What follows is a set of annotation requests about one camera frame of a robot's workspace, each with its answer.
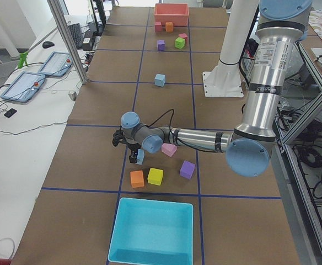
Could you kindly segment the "teach pendant nearer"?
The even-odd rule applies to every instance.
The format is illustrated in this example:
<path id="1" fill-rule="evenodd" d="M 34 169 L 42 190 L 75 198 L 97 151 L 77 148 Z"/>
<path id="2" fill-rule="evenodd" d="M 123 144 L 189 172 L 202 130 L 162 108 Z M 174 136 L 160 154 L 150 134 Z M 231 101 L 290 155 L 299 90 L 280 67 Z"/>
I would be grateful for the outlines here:
<path id="1" fill-rule="evenodd" d="M 1 94 L 4 100 L 26 103 L 45 83 L 46 76 L 39 73 L 22 72 Z"/>

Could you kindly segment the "black computer mouse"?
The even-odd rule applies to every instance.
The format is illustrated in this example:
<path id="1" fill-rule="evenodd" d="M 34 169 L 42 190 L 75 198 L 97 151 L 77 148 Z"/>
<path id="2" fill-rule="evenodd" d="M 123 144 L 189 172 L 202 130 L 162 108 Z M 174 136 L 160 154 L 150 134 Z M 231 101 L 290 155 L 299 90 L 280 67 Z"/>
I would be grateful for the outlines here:
<path id="1" fill-rule="evenodd" d="M 51 41 L 44 41 L 43 43 L 42 43 L 42 48 L 43 49 L 48 49 L 48 48 L 50 48 L 50 47 L 53 47 L 55 44 L 53 43 L 53 42 L 51 42 Z"/>

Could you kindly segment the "light pink block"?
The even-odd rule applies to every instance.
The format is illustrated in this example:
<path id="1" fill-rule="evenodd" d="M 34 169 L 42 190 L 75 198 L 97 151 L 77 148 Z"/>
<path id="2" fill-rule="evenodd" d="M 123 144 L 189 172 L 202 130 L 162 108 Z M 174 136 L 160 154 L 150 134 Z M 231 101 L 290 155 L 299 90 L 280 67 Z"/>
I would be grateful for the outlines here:
<path id="1" fill-rule="evenodd" d="M 177 151 L 177 146 L 173 144 L 162 144 L 161 151 L 169 157 L 172 157 L 174 153 Z"/>

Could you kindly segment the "orange block near cyan bin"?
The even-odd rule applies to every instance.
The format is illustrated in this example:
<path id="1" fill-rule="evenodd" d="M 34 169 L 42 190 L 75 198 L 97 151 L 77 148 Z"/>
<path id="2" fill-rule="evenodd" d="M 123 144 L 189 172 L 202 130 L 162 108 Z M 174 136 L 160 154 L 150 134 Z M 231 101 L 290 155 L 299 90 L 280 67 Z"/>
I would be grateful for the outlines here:
<path id="1" fill-rule="evenodd" d="M 144 187 L 144 174 L 143 171 L 131 171 L 130 183 L 132 188 Z"/>

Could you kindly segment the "purple block near cyan bin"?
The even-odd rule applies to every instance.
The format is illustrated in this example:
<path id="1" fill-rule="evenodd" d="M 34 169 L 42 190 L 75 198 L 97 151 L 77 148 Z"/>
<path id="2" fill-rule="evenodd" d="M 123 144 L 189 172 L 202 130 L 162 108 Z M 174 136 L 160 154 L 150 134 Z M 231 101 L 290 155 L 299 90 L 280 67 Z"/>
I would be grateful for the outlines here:
<path id="1" fill-rule="evenodd" d="M 195 167 L 196 165 L 194 163 L 185 160 L 181 166 L 179 175 L 186 179 L 191 179 L 194 173 Z"/>

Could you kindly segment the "light blue block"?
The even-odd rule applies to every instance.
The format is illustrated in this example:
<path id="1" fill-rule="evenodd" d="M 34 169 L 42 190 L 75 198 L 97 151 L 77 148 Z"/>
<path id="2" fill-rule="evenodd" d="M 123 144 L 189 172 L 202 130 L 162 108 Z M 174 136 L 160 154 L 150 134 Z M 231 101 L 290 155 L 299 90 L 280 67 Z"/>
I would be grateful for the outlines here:
<path id="1" fill-rule="evenodd" d="M 137 157 L 136 157 L 136 164 L 137 165 L 142 165 L 143 160 L 144 160 L 144 150 L 143 149 L 138 149 Z"/>
<path id="2" fill-rule="evenodd" d="M 164 74 L 156 74 L 154 78 L 154 84 L 158 87 L 164 87 L 166 81 L 166 75 Z"/>

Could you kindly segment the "magenta block beside green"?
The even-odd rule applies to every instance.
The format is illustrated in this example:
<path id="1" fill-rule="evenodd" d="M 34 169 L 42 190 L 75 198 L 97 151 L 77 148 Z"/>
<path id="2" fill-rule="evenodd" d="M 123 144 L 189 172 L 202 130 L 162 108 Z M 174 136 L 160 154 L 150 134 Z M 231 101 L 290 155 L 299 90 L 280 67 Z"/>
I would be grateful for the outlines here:
<path id="1" fill-rule="evenodd" d="M 187 43 L 187 42 L 188 42 L 188 35 L 187 35 L 187 34 L 185 34 L 185 33 L 181 33 L 181 34 L 179 34 L 179 35 L 178 35 L 178 37 L 180 37 L 180 38 L 184 39 L 184 40 L 185 40 L 185 43 Z"/>

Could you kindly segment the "pink plastic bin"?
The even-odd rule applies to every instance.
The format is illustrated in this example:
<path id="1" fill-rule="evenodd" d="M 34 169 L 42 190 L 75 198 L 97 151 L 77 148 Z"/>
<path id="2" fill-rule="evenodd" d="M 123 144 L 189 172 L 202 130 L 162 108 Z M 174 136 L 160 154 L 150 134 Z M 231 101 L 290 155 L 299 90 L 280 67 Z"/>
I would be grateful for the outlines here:
<path id="1" fill-rule="evenodd" d="M 174 26 L 188 25 L 189 7 L 186 3 L 157 3 L 154 7 L 154 20 L 165 25 L 172 22 Z"/>

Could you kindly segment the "purple block near pink bin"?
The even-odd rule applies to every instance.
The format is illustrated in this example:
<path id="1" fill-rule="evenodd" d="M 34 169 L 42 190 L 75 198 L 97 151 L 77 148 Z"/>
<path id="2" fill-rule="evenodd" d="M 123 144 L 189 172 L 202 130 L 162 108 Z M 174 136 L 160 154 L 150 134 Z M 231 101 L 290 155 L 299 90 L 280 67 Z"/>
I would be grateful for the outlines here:
<path id="1" fill-rule="evenodd" d="M 164 40 L 157 40 L 157 50 L 158 51 L 165 50 L 165 41 Z"/>

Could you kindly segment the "yellow block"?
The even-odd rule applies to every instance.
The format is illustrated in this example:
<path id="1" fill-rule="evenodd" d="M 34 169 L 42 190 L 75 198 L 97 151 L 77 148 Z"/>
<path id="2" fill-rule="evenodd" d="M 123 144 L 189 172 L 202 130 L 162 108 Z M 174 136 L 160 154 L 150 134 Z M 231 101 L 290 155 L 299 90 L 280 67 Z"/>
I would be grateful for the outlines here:
<path id="1" fill-rule="evenodd" d="M 153 185 L 161 185 L 163 180 L 163 170 L 157 168 L 150 168 L 147 181 L 149 184 Z"/>

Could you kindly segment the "cyan plastic bin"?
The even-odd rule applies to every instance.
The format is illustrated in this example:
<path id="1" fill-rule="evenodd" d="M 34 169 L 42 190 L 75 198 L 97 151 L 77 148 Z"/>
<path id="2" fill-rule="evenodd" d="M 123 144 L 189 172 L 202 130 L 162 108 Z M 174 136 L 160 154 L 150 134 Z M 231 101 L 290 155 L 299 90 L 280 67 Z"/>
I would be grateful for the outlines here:
<path id="1" fill-rule="evenodd" d="M 194 207 L 189 203 L 121 198 L 109 262 L 192 264 Z"/>

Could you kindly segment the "teach pendant farther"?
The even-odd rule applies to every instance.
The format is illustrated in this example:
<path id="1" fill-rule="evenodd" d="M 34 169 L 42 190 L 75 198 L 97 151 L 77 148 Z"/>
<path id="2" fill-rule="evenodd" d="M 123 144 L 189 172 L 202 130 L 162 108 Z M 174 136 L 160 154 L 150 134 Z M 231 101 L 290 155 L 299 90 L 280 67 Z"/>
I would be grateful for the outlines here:
<path id="1" fill-rule="evenodd" d="M 53 52 L 38 70 L 39 74 L 46 77 L 62 77 L 72 66 L 69 53 Z"/>

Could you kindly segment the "small metal cylinder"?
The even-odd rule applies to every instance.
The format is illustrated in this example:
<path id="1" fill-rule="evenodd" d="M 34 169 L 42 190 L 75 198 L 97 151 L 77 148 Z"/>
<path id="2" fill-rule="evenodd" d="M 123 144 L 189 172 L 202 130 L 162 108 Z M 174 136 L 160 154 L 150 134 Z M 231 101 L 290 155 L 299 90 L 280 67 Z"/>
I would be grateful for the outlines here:
<path id="1" fill-rule="evenodd" d="M 76 91 L 69 91 L 68 96 L 72 101 L 75 101 L 77 99 L 77 92 Z"/>

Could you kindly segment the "black phone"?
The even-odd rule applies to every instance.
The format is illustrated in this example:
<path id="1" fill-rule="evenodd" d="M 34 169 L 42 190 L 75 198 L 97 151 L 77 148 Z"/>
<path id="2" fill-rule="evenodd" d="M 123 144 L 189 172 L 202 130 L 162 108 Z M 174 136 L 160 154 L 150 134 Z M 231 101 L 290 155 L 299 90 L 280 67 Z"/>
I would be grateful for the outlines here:
<path id="1" fill-rule="evenodd" d="M 9 109 L 8 111 L 6 111 L 6 112 L 4 113 L 4 116 L 5 116 L 6 118 L 10 118 L 10 117 L 12 117 L 16 112 L 17 112 L 17 110 L 16 110 L 16 109 L 11 108 L 11 109 Z"/>

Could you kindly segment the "magenta block near pink bin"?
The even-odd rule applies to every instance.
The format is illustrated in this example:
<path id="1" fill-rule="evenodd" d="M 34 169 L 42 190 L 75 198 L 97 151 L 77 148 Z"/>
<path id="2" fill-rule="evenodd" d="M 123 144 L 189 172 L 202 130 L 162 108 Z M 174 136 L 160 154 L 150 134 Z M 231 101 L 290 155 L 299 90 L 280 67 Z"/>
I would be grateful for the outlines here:
<path id="1" fill-rule="evenodd" d="M 162 22 L 160 21 L 155 21 L 154 22 L 154 30 L 156 32 L 162 31 Z"/>

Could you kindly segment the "black keyboard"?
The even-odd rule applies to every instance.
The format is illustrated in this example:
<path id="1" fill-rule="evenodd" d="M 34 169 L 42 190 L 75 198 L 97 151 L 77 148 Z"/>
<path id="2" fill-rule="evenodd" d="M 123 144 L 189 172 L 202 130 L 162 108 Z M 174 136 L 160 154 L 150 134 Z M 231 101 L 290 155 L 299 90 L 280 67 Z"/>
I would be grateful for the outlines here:
<path id="1" fill-rule="evenodd" d="M 71 33 L 73 42 L 75 43 L 75 46 L 77 49 L 82 48 L 82 31 L 81 26 L 79 23 L 74 23 L 68 26 L 69 31 Z"/>

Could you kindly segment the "aluminium frame post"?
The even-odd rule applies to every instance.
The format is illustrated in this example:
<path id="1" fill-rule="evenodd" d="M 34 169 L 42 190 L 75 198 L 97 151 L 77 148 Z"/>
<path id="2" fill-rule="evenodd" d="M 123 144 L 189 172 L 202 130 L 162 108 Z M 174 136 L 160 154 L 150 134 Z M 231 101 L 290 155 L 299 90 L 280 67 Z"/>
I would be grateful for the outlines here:
<path id="1" fill-rule="evenodd" d="M 72 62 L 74 64 L 74 67 L 78 73 L 78 77 L 80 79 L 81 84 L 86 84 L 88 82 L 86 71 L 83 67 L 83 64 L 80 60 L 80 57 L 78 55 L 78 50 L 73 42 L 70 30 L 68 28 L 67 22 L 65 20 L 65 15 L 63 13 L 63 10 L 60 6 L 60 3 L 58 0 L 47 0 L 47 3 L 50 7 L 51 13 L 53 15 L 53 18 L 56 22 L 58 31 L 61 35 L 61 38 L 72 58 Z"/>

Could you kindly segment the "green clamp toy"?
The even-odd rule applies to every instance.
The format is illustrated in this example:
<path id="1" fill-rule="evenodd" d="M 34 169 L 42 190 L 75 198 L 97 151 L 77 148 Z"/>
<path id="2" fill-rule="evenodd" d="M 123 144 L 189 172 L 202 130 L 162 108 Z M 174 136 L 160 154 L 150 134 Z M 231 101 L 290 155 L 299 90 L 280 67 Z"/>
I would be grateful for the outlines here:
<path id="1" fill-rule="evenodd" d="M 18 62 L 18 66 L 17 66 L 18 69 L 21 69 L 24 66 L 28 66 L 27 56 L 28 56 L 28 52 L 27 51 L 19 54 L 19 62 Z"/>

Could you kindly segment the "orange block near pink bin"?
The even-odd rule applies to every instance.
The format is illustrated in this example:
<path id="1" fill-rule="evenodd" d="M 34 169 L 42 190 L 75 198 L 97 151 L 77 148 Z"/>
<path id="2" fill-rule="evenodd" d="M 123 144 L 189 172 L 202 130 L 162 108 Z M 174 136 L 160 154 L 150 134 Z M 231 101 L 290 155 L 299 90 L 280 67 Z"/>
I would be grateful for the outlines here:
<path id="1" fill-rule="evenodd" d="M 165 23 L 165 31 L 166 32 L 173 32 L 174 31 L 174 24 L 173 24 L 173 22 L 166 22 Z"/>

